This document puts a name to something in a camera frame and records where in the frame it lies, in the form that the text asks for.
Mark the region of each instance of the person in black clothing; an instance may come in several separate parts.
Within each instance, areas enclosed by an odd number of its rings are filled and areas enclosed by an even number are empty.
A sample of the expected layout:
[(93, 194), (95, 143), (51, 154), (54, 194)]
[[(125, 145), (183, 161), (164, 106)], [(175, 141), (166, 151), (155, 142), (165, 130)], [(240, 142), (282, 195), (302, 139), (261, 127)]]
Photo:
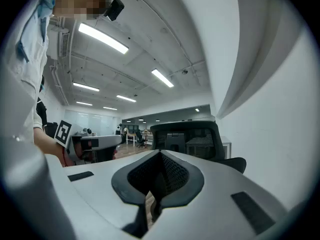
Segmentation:
[[(45, 85), (45, 77), (42, 76), (42, 81), (40, 85), (39, 93), (44, 89)], [(46, 106), (42, 102), (42, 100), (38, 97), (38, 101), (36, 102), (36, 113), (41, 117), (42, 120), (42, 130), (45, 131), (45, 126), (47, 125), (47, 112)]]

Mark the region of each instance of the qr code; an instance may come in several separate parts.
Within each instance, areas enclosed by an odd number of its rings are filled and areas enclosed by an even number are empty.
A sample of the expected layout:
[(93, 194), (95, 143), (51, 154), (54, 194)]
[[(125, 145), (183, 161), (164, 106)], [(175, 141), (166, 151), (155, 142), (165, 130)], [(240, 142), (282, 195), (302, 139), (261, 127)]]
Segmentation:
[(54, 138), (60, 141), (61, 143), (66, 144), (70, 129), (71, 129), (71, 124), (61, 120)]

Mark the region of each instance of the wooden floor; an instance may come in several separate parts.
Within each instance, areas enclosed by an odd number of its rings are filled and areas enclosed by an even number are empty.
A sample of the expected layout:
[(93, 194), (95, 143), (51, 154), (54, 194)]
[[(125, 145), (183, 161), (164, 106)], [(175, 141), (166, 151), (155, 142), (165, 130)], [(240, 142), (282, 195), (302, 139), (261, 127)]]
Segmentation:
[[(126, 143), (121, 144), (120, 147), (118, 147), (118, 149), (117, 149), (117, 153), (114, 155), (115, 158), (121, 159), (121, 158), (125, 158), (125, 157), (132, 156), (135, 154), (139, 154), (144, 151), (151, 150), (150, 145), (148, 145), (146, 148), (145, 147), (137, 147), (136, 143), (135, 143), (135, 145), (136, 146), (134, 146), (131, 141), (128, 143), (128, 145)], [(155, 201), (154, 196), (151, 194), (151, 192), (149, 192), (145, 197), (146, 220), (147, 220), (149, 229), (153, 225), (150, 207), (154, 201)]]

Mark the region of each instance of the fluorescent light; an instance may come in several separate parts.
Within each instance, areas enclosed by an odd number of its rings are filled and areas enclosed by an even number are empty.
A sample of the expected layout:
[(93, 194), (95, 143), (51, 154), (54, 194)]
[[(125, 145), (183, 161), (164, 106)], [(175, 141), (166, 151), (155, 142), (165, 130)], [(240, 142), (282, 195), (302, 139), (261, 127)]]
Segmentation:
[(74, 82), (73, 85), (74, 85), (74, 86), (78, 86), (78, 87), (82, 87), (82, 88), (86, 88), (86, 89), (89, 89), (89, 90), (92, 90), (92, 91), (96, 91), (96, 92), (99, 92), (99, 91), (100, 91), (100, 90), (97, 89), (97, 88), (93, 88), (93, 87), (86, 86), (86, 85), (83, 85), (83, 84), (80, 84), (80, 83), (76, 83), (76, 82)]
[(107, 109), (107, 110), (118, 110), (118, 109), (116, 109), (116, 108), (106, 107), (106, 106), (104, 106), (103, 108), (104, 108), (104, 109)]
[(134, 100), (134, 99), (123, 97), (121, 95), (117, 95), (117, 97), (120, 98), (120, 99), (124, 99), (124, 100), (130, 101), (130, 102), (136, 102), (136, 100)]
[(113, 39), (111, 36), (108, 36), (105, 33), (102, 33), (91, 26), (81, 23), (79, 26), (79, 31), (84, 34), (87, 34), (90, 37), (98, 39), (99, 41), (107, 44), (108, 46), (111, 46), (112, 48), (116, 49), (122, 54), (126, 54), (126, 52), (129, 50), (128, 47), (124, 46), (122, 43)]
[(159, 78), (162, 82), (164, 82), (170, 88), (174, 87), (174, 85), (168, 79), (166, 79), (165, 76), (158, 71), (158, 69), (151, 71), (151, 73), (154, 74), (157, 78)]
[(92, 106), (92, 104), (84, 103), (84, 102), (80, 102), (80, 101), (77, 101), (76, 103), (83, 104), (83, 105), (88, 105), (88, 106)]

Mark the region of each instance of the black mesh grille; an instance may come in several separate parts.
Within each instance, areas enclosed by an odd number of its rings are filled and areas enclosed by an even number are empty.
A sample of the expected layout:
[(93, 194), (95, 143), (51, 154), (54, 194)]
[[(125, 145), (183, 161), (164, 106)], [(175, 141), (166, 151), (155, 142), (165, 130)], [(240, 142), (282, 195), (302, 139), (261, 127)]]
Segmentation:
[(183, 187), (189, 173), (174, 160), (159, 154), (130, 171), (127, 178), (144, 195), (151, 190), (156, 199), (162, 199)]
[[(213, 137), (209, 129), (177, 129), (176, 131), (184, 132), (185, 153), (187, 155), (202, 159), (211, 159), (216, 156)], [(169, 132), (173, 133), (175, 131), (162, 130), (156, 133), (156, 149), (165, 149), (166, 138)]]

